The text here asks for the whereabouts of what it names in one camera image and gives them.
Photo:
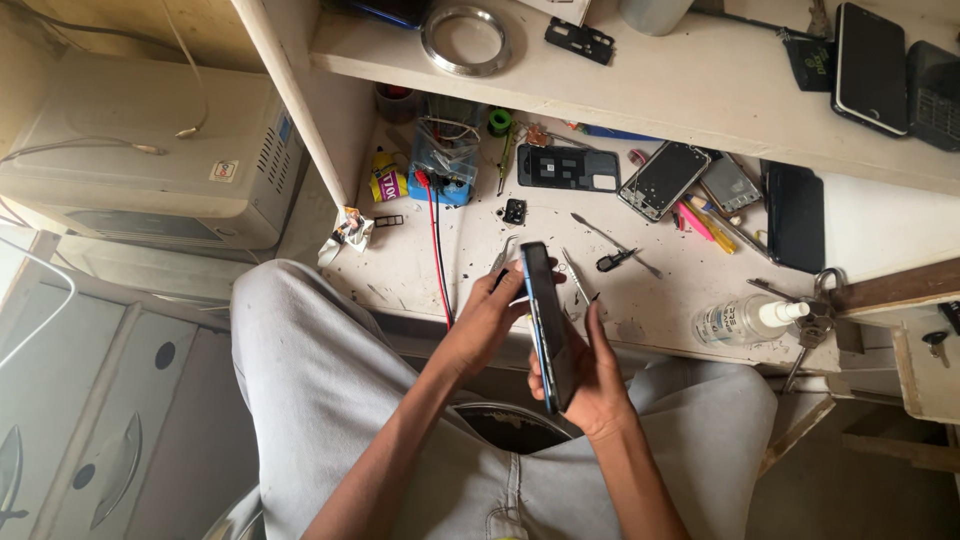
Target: white shelf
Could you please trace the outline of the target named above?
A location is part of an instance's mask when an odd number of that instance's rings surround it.
[[[949,22],[960,3],[935,7],[947,13],[930,12],[925,2],[876,3],[872,10],[906,29],[908,45],[923,38],[955,50]],[[692,13],[669,36],[647,37],[623,22],[616,0],[593,0],[586,23],[616,40],[604,66],[544,41],[545,13],[508,0],[472,4],[503,18],[514,44],[510,64],[490,77],[442,71],[423,53],[419,32],[329,12],[311,61],[361,79],[960,195],[960,155],[877,134],[836,115],[828,94],[799,91],[770,31]]]
[[[635,168],[627,159],[631,147],[651,154],[658,142],[616,141],[574,134],[559,120],[534,116],[547,131],[564,133],[584,142],[600,145],[604,150],[620,155],[621,176],[624,180]],[[377,146],[387,151],[397,150],[385,136],[388,125],[378,120],[365,163]],[[413,140],[413,124],[398,129],[408,140]],[[489,160],[498,159],[502,139],[489,138],[483,153]],[[566,248],[589,293],[600,292],[600,300],[607,312],[604,324],[607,335],[617,347],[697,357],[738,363],[767,363],[790,365],[800,350],[795,337],[785,335],[780,341],[750,347],[722,347],[709,349],[696,343],[690,329],[690,320],[696,310],[727,299],[760,292],[748,285],[748,278],[763,278],[784,292],[797,296],[812,291],[813,277],[803,272],[780,268],[756,252],[739,244],[733,255],[727,255],[717,245],[707,242],[687,227],[687,232],[676,231],[667,218],[656,225],[648,224],[639,215],[610,193],[592,193],[565,189],[521,187],[516,183],[516,162],[512,152],[503,196],[496,197],[496,170],[488,163],[480,164],[479,182],[473,200],[466,206],[444,208],[441,213],[441,242],[444,250],[447,285],[452,301],[463,308],[470,287],[480,276],[490,271],[494,258],[511,234],[518,234],[512,244],[508,260],[518,255],[517,245],[541,240],[551,256],[560,257],[560,247]],[[508,198],[527,201],[526,224],[508,228],[496,211]],[[433,250],[426,201],[401,197],[384,203],[372,199],[368,179],[360,187],[357,207],[367,217],[400,214],[404,224],[373,231],[367,251],[357,253],[342,248],[340,254],[323,270],[329,282],[361,306],[406,317],[442,321],[443,309],[437,287]],[[752,232],[766,228],[766,214],[760,206],[748,212],[745,228]],[[663,272],[657,280],[636,261],[627,260],[609,273],[598,272],[594,264],[604,255],[615,253],[613,246],[595,233],[576,223],[570,213],[575,211],[596,227],[602,228],[621,244],[638,247],[638,254]],[[303,262],[313,265],[313,254],[323,244],[326,231],[300,234],[286,245],[284,253],[303,254]],[[568,282],[558,286],[561,304],[576,321],[574,325],[585,334],[583,300],[574,301],[574,285]],[[526,325],[519,321],[514,331],[526,333]],[[836,342],[829,340],[807,357],[806,369],[839,371]]]

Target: power supply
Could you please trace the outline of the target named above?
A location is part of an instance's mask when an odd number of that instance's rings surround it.
[[[0,163],[0,193],[83,235],[265,249],[280,238],[303,144],[270,77],[68,51],[12,151],[96,135]]]

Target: yellow screwdriver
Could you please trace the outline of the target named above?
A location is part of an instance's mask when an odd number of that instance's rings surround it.
[[[710,231],[710,234],[713,234],[713,240],[716,241],[717,245],[720,246],[723,251],[733,255],[733,252],[736,251],[736,244],[727,238],[727,236],[723,234],[723,231],[718,229],[717,226],[713,224],[713,220],[710,219],[709,216],[705,216],[700,213],[700,211],[694,208],[693,205],[691,205],[688,201],[681,202],[684,203],[691,212],[693,212],[693,215],[697,216],[697,219],[704,224],[704,227]]]

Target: red wire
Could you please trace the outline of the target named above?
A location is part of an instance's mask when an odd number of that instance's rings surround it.
[[[420,182],[423,187],[426,187],[426,200],[429,204],[428,208],[430,209],[430,236],[433,237],[433,263],[434,267],[437,268],[437,286],[440,289],[440,300],[444,304],[444,317],[446,317],[446,329],[450,330],[450,307],[446,304],[446,297],[444,296],[444,281],[440,276],[440,258],[437,256],[437,228],[434,227],[433,222],[433,195],[430,193],[430,184],[426,180],[426,175],[422,171],[416,172],[417,180]]]

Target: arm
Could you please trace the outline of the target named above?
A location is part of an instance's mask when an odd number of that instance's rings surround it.
[[[594,302],[587,311],[589,347],[568,327],[579,386],[564,417],[583,430],[593,447],[624,538],[688,539],[627,396],[598,308]],[[530,355],[530,367],[527,381],[534,397],[542,400],[536,352]]]
[[[327,499],[302,540],[386,538],[427,435],[447,402],[476,375],[526,304],[508,307],[520,287],[519,265],[494,290],[496,275],[477,280],[463,315],[426,363],[387,423]]]

